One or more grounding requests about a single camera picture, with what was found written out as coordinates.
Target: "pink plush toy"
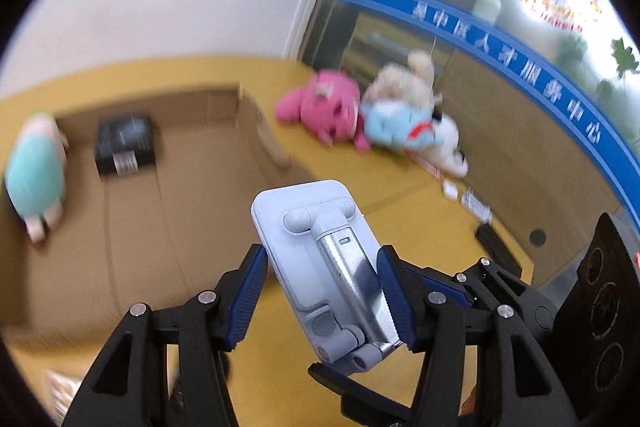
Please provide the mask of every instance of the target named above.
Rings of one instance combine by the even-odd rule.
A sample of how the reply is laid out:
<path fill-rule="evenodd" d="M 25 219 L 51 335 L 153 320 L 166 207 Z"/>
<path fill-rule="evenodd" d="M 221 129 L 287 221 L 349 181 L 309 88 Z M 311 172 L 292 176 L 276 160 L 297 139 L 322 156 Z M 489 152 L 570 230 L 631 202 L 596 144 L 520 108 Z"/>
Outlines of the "pink plush toy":
<path fill-rule="evenodd" d="M 358 113 L 358 84 L 339 71 L 320 71 L 306 87 L 287 93 L 276 106 L 281 122 L 301 121 L 327 145 L 352 140 L 356 149 L 371 149 Z"/>

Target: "open cardboard box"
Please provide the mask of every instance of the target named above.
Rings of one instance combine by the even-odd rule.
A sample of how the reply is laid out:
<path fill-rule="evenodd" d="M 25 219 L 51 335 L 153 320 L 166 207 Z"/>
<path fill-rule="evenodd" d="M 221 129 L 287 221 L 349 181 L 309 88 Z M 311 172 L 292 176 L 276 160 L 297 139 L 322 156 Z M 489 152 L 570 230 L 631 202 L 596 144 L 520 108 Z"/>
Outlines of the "open cardboard box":
<path fill-rule="evenodd" d="M 98 122 L 141 113 L 154 123 L 156 167 L 100 178 Z M 2 184 L 0 323 L 14 343 L 103 339 L 136 302 L 162 309 L 213 288 L 258 241 L 255 196 L 312 181 L 238 87 L 113 103 L 58 124 L 70 143 L 65 215 L 41 247 Z"/>

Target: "glass partition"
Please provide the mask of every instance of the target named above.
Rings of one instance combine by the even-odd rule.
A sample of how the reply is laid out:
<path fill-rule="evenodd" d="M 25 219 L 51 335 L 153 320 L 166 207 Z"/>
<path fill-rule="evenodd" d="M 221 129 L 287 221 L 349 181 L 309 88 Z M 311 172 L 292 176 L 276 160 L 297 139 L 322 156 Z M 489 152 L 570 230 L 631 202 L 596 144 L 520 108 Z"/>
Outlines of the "glass partition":
<path fill-rule="evenodd" d="M 460 128 L 466 181 L 537 284 L 579 258 L 601 212 L 640 224 L 639 53 L 609 0 L 319 0 L 301 58 L 364 90 L 416 48 Z"/>

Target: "chinese character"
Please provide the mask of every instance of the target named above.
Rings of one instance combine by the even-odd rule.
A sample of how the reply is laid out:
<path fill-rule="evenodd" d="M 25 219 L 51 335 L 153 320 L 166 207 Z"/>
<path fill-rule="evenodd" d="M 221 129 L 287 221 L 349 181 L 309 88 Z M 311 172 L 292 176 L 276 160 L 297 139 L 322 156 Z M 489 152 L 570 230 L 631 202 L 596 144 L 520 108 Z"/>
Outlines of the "chinese character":
<path fill-rule="evenodd" d="M 456 22 L 456 27 L 453 28 L 453 34 L 463 39 L 463 41 L 466 41 L 466 33 L 469 31 L 469 28 L 471 28 L 471 24 L 463 23 L 460 19 L 458 19 L 458 22 Z"/>
<path fill-rule="evenodd" d="M 580 102 L 578 102 L 574 98 L 572 98 L 571 102 L 569 102 L 567 110 L 571 111 L 571 113 L 569 114 L 569 120 L 573 120 L 575 118 L 576 120 L 580 121 L 580 118 L 582 118 L 582 114 L 584 113 L 584 110 L 580 106 Z"/>
<path fill-rule="evenodd" d="M 534 62 L 531 62 L 531 60 L 527 60 L 524 68 L 522 68 L 522 71 L 520 71 L 520 76 L 524 78 L 529 84 L 535 86 L 540 71 L 542 71 L 542 68 L 536 66 Z"/>
<path fill-rule="evenodd" d="M 594 145 L 600 141 L 600 124 L 591 122 L 587 126 L 587 140 Z"/>
<path fill-rule="evenodd" d="M 500 60 L 501 63 L 503 63 L 505 66 L 508 66 L 511 61 L 515 60 L 516 58 L 518 58 L 518 54 L 516 53 L 515 49 L 508 46 L 502 46 L 502 51 L 498 55 L 498 60 Z"/>
<path fill-rule="evenodd" d="M 438 10 L 436 12 L 436 15 L 433 16 L 433 22 L 435 22 L 436 28 L 440 28 L 440 26 L 446 26 L 448 21 L 449 16 L 442 10 Z"/>
<path fill-rule="evenodd" d="M 562 98 L 562 84 L 556 79 L 550 80 L 546 83 L 545 90 L 542 94 L 551 100 L 552 103 L 556 103 Z"/>
<path fill-rule="evenodd" d="M 484 34 L 484 39 L 478 39 L 476 41 L 476 48 L 482 48 L 485 53 L 489 52 L 489 34 Z"/>
<path fill-rule="evenodd" d="M 428 7 L 429 6 L 427 5 L 427 3 L 419 2 L 417 5 L 415 5 L 414 13 L 412 15 L 417 19 L 420 19 L 421 21 L 423 21 L 424 18 L 427 16 Z"/>

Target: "white phone stand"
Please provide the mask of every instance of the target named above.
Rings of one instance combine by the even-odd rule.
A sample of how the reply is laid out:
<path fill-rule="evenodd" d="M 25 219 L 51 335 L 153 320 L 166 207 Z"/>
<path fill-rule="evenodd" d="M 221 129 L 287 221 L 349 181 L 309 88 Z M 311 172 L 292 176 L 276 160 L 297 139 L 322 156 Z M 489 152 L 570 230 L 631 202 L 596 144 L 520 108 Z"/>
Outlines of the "white phone stand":
<path fill-rule="evenodd" d="M 350 375 L 401 344 L 376 275 L 380 245 L 344 185 L 326 180 L 265 190 L 251 214 L 321 361 Z"/>

